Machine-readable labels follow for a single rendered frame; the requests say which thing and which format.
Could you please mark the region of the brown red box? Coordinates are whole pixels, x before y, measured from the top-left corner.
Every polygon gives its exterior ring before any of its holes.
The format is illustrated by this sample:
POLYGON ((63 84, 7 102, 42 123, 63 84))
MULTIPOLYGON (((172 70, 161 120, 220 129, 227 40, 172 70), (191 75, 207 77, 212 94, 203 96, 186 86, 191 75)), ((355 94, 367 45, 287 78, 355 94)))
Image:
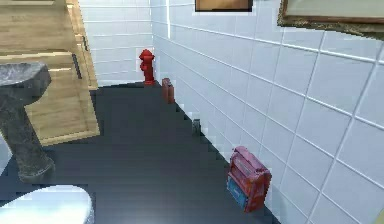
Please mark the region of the brown red box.
POLYGON ((169 78, 162 79, 162 94, 163 94, 164 100, 168 104, 172 104, 175 102, 174 87, 169 78))

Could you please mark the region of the red fire hydrant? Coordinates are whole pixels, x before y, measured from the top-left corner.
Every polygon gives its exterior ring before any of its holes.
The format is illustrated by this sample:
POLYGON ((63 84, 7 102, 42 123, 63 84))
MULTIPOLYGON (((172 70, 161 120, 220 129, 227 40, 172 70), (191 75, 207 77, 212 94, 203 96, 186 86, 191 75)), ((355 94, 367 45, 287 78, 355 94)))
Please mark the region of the red fire hydrant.
POLYGON ((144 73, 144 84, 145 85, 153 85, 155 78, 153 75, 153 60, 155 56, 148 49, 144 49, 139 56, 141 60, 140 69, 144 73))

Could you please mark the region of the red and blue crate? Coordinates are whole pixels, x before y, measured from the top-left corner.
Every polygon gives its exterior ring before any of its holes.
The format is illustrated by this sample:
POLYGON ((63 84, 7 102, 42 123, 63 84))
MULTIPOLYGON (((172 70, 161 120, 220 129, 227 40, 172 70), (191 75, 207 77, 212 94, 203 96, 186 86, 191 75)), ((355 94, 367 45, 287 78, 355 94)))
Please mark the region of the red and blue crate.
POLYGON ((264 206, 272 174, 246 147, 233 149, 228 175, 245 196, 245 212, 264 206))

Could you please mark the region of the brown framed picture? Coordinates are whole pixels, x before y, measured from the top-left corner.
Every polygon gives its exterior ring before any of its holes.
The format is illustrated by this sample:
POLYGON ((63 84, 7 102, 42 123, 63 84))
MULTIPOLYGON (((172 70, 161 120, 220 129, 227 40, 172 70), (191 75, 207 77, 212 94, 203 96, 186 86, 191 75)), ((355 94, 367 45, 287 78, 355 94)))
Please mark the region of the brown framed picture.
POLYGON ((251 12, 253 0, 195 0, 197 12, 251 12))

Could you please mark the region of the light wooden cupboard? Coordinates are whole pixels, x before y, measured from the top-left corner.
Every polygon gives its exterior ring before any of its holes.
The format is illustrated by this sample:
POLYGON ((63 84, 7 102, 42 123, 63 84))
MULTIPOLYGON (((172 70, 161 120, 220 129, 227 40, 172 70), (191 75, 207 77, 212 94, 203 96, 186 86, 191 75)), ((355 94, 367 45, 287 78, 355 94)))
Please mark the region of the light wooden cupboard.
POLYGON ((26 112, 42 145, 100 134, 78 0, 0 0, 0 64, 43 62, 51 83, 26 112))

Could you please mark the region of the gold framed mirror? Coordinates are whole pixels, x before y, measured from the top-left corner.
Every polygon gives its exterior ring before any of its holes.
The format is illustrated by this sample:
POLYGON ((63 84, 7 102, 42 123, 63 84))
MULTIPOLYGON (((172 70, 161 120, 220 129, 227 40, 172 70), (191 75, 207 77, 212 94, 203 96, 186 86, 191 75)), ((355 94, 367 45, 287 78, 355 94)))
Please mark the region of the gold framed mirror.
POLYGON ((384 41, 384 0, 281 0, 277 24, 384 41))

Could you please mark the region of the white toilet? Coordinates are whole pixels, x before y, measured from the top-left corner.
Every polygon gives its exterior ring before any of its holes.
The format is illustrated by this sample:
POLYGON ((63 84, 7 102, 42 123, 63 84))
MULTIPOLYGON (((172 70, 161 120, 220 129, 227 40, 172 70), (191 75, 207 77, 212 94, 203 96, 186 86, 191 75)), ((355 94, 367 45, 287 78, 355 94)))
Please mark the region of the white toilet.
POLYGON ((1 206, 0 224, 95 224, 94 208, 83 188, 54 185, 1 206))

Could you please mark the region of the grey stone pedestal sink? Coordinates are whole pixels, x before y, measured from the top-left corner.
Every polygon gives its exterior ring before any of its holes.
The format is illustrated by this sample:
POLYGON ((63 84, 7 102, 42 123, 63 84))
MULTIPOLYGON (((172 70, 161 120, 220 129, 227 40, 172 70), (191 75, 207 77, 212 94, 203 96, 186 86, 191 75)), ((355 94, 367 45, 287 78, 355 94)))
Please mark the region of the grey stone pedestal sink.
POLYGON ((24 183, 39 183, 55 168, 25 110, 43 96, 50 83, 51 76, 43 62, 0 64, 0 133, 24 183))

